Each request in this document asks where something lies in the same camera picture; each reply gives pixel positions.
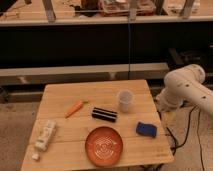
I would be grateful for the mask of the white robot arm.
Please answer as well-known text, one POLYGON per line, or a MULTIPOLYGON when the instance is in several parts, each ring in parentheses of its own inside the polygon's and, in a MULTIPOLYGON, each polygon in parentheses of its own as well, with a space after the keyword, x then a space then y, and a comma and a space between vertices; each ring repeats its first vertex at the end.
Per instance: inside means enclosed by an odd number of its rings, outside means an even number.
POLYGON ((203 85, 205 71, 197 64, 168 72, 165 87, 156 96, 157 109, 168 112, 179 108, 187 100, 213 117, 213 91, 203 85))

